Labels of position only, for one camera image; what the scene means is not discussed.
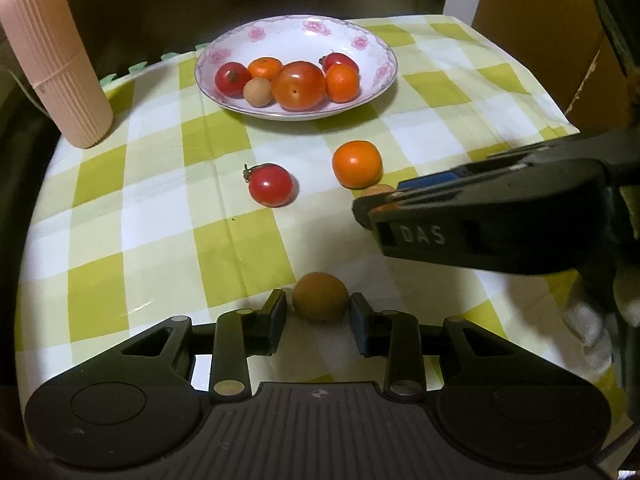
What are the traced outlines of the brown longan front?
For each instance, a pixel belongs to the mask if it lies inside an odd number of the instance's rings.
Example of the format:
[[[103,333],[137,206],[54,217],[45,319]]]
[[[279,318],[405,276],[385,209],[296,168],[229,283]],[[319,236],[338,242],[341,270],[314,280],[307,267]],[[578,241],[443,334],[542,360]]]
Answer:
[[[323,272],[305,274],[292,293],[294,310],[312,322],[338,322],[346,313],[348,297],[343,282]]]

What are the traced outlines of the large red tomato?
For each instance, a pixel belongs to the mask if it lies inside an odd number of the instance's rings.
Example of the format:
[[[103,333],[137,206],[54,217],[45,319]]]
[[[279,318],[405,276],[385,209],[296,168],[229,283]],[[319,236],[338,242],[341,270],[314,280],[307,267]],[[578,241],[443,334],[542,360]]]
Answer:
[[[317,65],[296,61],[283,66],[271,81],[273,99],[290,112],[306,112],[326,94],[326,76]]]

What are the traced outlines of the small orange tangerine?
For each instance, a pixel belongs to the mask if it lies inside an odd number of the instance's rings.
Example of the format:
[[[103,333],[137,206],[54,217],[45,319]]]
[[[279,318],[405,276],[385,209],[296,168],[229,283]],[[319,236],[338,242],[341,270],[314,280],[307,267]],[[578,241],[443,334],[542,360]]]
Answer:
[[[256,58],[256,60],[250,62],[247,69],[253,78],[273,80],[273,77],[279,73],[282,66],[282,62],[277,58],[263,56],[262,58]]]
[[[326,72],[326,94],[335,103],[356,99],[360,93],[359,74],[345,64],[335,64]]]

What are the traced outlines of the large orange tangerine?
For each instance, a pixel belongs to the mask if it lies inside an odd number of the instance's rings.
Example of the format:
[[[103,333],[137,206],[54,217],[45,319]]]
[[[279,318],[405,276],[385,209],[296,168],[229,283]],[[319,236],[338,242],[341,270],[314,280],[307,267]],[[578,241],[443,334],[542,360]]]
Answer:
[[[369,141],[349,141],[333,154],[332,168],[337,181],[345,188],[361,190],[382,178],[383,161],[376,146]]]

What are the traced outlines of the small brown longan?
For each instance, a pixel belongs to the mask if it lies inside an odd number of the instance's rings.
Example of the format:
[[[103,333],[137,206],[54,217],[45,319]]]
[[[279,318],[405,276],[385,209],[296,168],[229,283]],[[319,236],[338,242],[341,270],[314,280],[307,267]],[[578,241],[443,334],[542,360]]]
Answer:
[[[268,106],[273,100],[271,81],[262,77],[255,77],[247,81],[243,88],[243,98],[252,107]]]

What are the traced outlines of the cherry tomato with stem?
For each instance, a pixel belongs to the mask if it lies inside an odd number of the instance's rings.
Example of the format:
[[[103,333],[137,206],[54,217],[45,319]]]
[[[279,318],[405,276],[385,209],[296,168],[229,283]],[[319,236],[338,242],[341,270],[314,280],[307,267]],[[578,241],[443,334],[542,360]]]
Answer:
[[[245,85],[252,79],[250,71],[241,63],[228,62],[221,65],[215,75],[215,84],[224,96],[236,98],[243,92]]]

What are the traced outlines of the brown cardboard box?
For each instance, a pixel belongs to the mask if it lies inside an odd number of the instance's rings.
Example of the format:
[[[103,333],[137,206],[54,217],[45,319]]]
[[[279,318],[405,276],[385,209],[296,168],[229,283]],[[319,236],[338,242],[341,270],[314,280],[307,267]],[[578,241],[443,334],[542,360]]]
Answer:
[[[577,128],[634,120],[631,84],[593,0],[480,0],[473,27],[525,65]]]

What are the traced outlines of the white floral plate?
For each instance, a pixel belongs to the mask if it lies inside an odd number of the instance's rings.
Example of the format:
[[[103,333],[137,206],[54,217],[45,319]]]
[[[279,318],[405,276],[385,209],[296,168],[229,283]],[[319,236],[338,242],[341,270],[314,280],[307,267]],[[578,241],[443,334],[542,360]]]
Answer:
[[[322,60],[332,54],[355,63],[358,81],[352,96],[345,87],[326,92],[337,82],[326,76]],[[282,63],[271,76],[271,101],[257,106],[245,97],[239,82],[262,76],[250,64],[263,58]],[[382,96],[398,75],[398,61],[388,44],[352,22],[314,15],[262,18],[232,28],[213,40],[198,56],[194,77],[210,100],[232,112],[277,122],[306,122],[352,110]]]

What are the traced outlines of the oval red cherry tomato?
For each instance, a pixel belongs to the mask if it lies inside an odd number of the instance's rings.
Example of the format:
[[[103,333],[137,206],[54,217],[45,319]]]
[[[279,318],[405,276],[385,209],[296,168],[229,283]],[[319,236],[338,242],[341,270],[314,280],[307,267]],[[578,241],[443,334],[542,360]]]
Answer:
[[[331,52],[327,55],[323,55],[322,58],[319,58],[319,64],[325,73],[327,73],[331,67],[337,65],[347,66],[356,73],[359,73],[359,66],[357,63],[346,54],[340,52]]]

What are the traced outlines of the green foam mat edge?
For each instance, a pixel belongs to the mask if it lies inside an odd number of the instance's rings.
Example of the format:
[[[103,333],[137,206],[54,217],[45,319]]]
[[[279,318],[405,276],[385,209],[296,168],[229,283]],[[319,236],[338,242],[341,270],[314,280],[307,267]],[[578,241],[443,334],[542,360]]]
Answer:
[[[137,73],[142,72],[145,68],[149,66],[153,66],[157,63],[164,62],[170,60],[171,58],[175,58],[176,56],[184,55],[186,51],[169,51],[161,54],[160,56],[156,56],[155,58],[151,58],[150,60],[140,61],[136,64],[132,64],[126,68],[121,68],[115,73],[107,74],[106,76],[100,79],[100,86],[105,87],[111,82],[126,77],[129,75],[135,75]]]

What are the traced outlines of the green checkered tablecloth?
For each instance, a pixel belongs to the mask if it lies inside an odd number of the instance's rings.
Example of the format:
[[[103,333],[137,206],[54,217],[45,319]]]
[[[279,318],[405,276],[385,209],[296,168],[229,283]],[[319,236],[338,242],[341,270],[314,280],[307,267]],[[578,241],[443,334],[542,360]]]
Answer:
[[[534,75],[443,16],[366,21],[399,75],[375,101],[318,122],[258,122],[198,90],[196,53],[107,87],[114,131],[61,141],[26,240],[16,314],[22,399],[50,377],[174,314],[195,323],[260,306],[310,272],[337,276],[378,310],[438,324],[459,315],[581,375],[560,309],[572,274],[523,278],[384,257],[352,218],[336,149],[366,140],[386,184],[574,132]],[[255,202],[243,169],[294,180],[281,207]]]

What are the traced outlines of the pink ribbed cylinder case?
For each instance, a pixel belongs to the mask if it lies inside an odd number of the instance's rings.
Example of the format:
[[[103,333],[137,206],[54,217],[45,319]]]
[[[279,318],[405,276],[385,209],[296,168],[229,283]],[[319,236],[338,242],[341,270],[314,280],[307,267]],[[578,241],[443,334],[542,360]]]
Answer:
[[[89,60],[67,0],[1,0],[1,25],[35,94],[62,136],[91,148],[114,113]]]

